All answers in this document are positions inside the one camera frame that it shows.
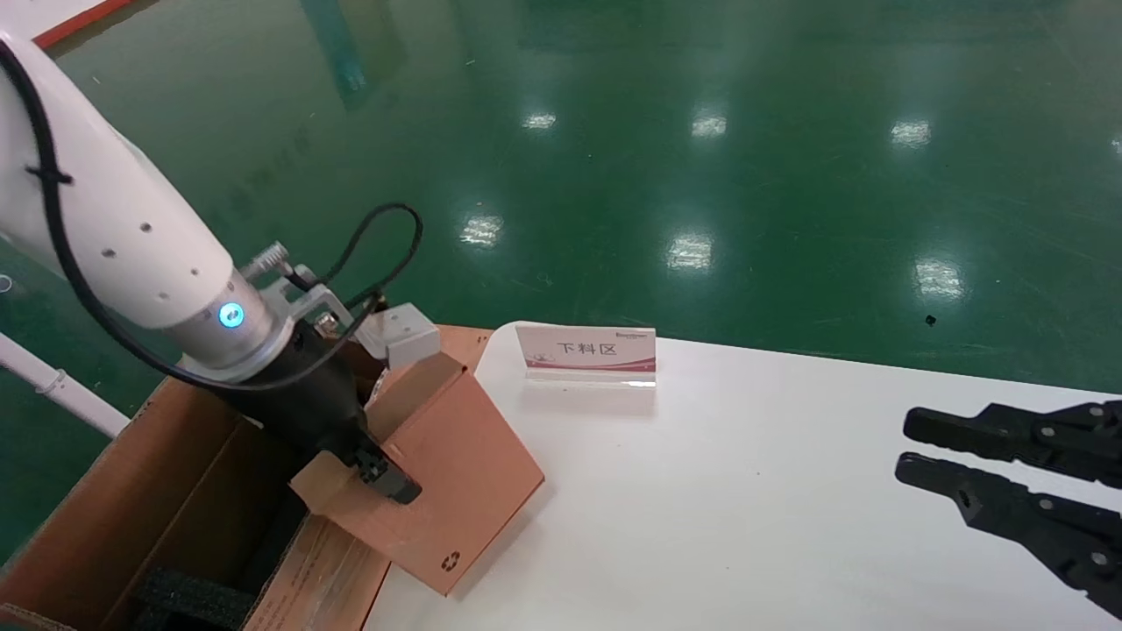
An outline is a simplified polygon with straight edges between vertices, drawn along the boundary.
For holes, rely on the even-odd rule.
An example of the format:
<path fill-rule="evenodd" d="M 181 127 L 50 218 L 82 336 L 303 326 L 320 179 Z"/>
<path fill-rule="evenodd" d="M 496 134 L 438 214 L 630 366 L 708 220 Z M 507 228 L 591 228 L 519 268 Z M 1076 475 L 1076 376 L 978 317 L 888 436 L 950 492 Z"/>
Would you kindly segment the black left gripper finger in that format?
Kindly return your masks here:
<path fill-rule="evenodd" d="M 401 506 L 410 506 L 419 499 L 423 487 L 401 469 L 378 446 L 362 446 L 355 450 L 359 478 L 370 490 Z"/>

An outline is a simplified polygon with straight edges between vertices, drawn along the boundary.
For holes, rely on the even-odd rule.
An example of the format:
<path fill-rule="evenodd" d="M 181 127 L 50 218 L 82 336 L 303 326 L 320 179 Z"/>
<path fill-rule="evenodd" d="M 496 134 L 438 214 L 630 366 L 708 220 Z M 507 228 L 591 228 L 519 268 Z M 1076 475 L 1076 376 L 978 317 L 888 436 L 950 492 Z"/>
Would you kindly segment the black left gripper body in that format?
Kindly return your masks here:
<path fill-rule="evenodd" d="M 347 466 L 384 468 L 384 451 L 366 430 L 358 382 L 341 354 L 293 385 L 259 392 L 219 390 L 217 396 L 288 443 L 300 468 L 322 451 Z"/>

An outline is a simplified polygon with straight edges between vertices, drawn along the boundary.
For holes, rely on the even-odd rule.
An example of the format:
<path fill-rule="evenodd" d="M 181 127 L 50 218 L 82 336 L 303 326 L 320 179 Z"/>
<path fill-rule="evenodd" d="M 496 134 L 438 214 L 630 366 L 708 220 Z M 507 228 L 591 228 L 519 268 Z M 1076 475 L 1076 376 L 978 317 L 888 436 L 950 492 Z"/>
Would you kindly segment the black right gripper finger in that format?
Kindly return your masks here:
<path fill-rule="evenodd" d="M 949 499 L 966 527 L 1026 548 L 1055 578 L 1121 616 L 1121 519 L 1077 500 L 1031 492 L 987 470 L 905 452 L 895 479 Z"/>
<path fill-rule="evenodd" d="M 1121 402 L 1091 402 L 1049 413 L 992 403 L 973 418 L 911 408 L 903 435 L 918 443 L 1021 461 L 1038 470 L 1121 487 Z"/>

